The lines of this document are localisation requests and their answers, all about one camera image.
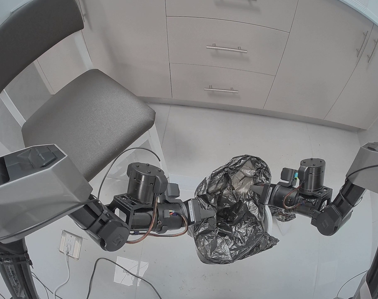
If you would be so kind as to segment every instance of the white cable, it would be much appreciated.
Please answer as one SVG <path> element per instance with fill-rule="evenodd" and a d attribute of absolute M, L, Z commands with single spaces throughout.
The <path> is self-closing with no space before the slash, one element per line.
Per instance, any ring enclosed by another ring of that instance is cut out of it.
<path fill-rule="evenodd" d="M 57 286 L 56 289 L 53 291 L 53 299 L 56 299 L 56 292 L 59 290 L 59 288 L 64 286 L 70 280 L 69 252 L 68 251 L 65 252 L 65 256 L 66 256 L 65 258 L 66 258 L 67 271 L 68 271 L 69 275 L 68 275 L 66 281 L 63 282 L 62 284 L 60 284 L 59 286 Z"/>

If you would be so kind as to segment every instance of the chair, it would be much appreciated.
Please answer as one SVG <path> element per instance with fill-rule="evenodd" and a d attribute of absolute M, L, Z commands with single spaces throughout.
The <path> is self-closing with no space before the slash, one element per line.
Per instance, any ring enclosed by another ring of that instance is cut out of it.
<path fill-rule="evenodd" d="M 32 0 L 0 26 L 0 97 L 22 126 L 25 146 L 57 144 L 90 181 L 132 143 L 141 144 L 148 139 L 168 176 L 154 126 L 155 112 L 93 68 L 80 32 L 83 27 L 75 0 Z M 41 54 L 71 34 L 87 71 L 25 121 L 5 87 Z"/>

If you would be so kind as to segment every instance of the drawer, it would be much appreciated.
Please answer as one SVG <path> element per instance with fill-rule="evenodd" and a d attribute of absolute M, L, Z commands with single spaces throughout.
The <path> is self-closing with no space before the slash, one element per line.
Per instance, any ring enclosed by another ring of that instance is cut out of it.
<path fill-rule="evenodd" d="M 289 33 L 254 24 L 167 17 L 168 49 L 171 63 L 213 67 L 275 75 Z M 207 46 L 231 48 L 231 51 Z M 235 52 L 238 47 L 246 53 Z"/>
<path fill-rule="evenodd" d="M 263 108 L 274 81 L 271 75 L 221 67 L 174 63 L 170 67 L 172 97 L 177 100 Z M 238 93 L 204 90 L 210 85 Z"/>
<path fill-rule="evenodd" d="M 166 0 L 167 16 L 232 20 L 290 31 L 298 0 Z"/>

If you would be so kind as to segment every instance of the outlet cover plate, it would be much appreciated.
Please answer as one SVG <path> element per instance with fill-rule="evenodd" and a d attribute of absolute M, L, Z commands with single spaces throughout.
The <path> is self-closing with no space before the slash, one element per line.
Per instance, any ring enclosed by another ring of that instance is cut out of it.
<path fill-rule="evenodd" d="M 59 251 L 64 253 L 67 248 L 67 245 L 70 245 L 68 256 L 78 260 L 80 257 L 82 237 L 63 230 L 62 238 L 60 240 Z"/>

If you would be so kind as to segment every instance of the floor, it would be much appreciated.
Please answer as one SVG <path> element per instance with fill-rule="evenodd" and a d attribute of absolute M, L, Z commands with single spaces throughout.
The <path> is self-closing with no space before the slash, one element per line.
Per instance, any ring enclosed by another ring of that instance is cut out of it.
<path fill-rule="evenodd" d="M 359 149 L 356 133 L 332 127 L 222 110 L 151 106 L 157 113 L 156 128 L 171 178 L 182 182 L 187 179 L 189 184 L 241 154 L 261 157 L 271 169 L 273 182 L 279 181 L 282 167 L 297 168 L 301 159 L 318 157 L 326 161 L 325 185 L 333 188 L 335 196 Z M 156 162 L 145 153 L 136 152 L 133 157 Z M 118 163 L 107 178 L 101 195 L 104 203 L 124 191 L 123 168 Z M 103 174 L 104 171 L 91 182 L 95 192 Z M 182 190 L 183 200 L 193 196 L 189 184 Z M 321 236 L 306 217 L 298 216 L 285 235 L 274 222 L 272 235 L 280 240 L 277 246 L 222 266 L 201 263 L 194 242 L 187 235 L 147 238 L 115 253 L 106 253 L 67 217 L 27 237 L 27 246 L 34 262 L 33 271 L 53 289 L 67 273 L 63 255 L 58 252 L 61 230 L 85 238 L 80 259 L 70 262 L 71 280 L 58 292 L 65 299 L 85 296 L 94 262 L 102 256 L 112 260 L 122 257 L 125 259 L 119 260 L 144 267 L 143 277 L 154 284 L 164 299 L 330 299 L 344 282 L 368 269 L 371 222 L 371 199 L 367 193 L 351 220 L 336 235 Z M 128 276 L 122 283 L 113 282 L 115 272 L 120 273 L 111 263 L 99 262 L 91 298 L 156 298 L 147 284 L 126 282 Z M 360 278 L 348 282 L 340 296 L 352 296 Z M 37 287 L 43 298 L 43 288 L 40 284 Z"/>

